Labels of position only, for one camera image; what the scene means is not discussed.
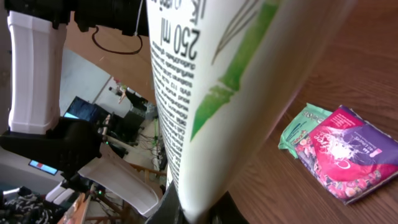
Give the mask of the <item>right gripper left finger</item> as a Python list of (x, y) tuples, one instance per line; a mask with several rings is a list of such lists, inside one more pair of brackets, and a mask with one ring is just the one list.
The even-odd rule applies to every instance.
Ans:
[(188, 224), (174, 182), (169, 184), (157, 210), (146, 220), (145, 224)]

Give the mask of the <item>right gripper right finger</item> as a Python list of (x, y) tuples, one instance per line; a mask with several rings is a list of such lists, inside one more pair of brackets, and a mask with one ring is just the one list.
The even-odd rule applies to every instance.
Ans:
[(211, 208), (211, 224), (248, 223), (229, 192), (226, 192)]

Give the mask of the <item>teal wipes packet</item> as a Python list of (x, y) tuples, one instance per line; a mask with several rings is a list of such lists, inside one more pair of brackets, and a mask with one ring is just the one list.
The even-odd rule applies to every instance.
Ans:
[(288, 150), (293, 158), (297, 159), (294, 146), (330, 115), (331, 111), (307, 103), (282, 132), (278, 148)]

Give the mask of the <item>red purple pad pack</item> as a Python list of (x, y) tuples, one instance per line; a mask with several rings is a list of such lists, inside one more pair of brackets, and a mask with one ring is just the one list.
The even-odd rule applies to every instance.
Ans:
[(397, 141), (343, 105), (306, 134), (295, 151), (344, 204), (397, 177)]

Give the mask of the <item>white tube gold cap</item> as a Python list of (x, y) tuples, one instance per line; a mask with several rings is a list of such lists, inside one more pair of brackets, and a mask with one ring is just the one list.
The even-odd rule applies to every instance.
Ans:
[(353, 6), (147, 2), (155, 97), (179, 219), (210, 221)]

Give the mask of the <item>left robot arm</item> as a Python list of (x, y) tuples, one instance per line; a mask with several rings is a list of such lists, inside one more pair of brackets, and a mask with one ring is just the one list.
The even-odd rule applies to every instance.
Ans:
[(53, 167), (63, 181), (46, 200), (61, 203), (74, 192), (85, 193), (87, 178), (106, 187), (150, 217), (161, 192), (143, 179), (85, 120), (60, 114), (60, 78), (67, 25), (82, 32), (105, 26), (124, 35), (148, 34), (143, 1), (26, 1), (4, 3), (12, 44), (12, 103), (1, 147)]

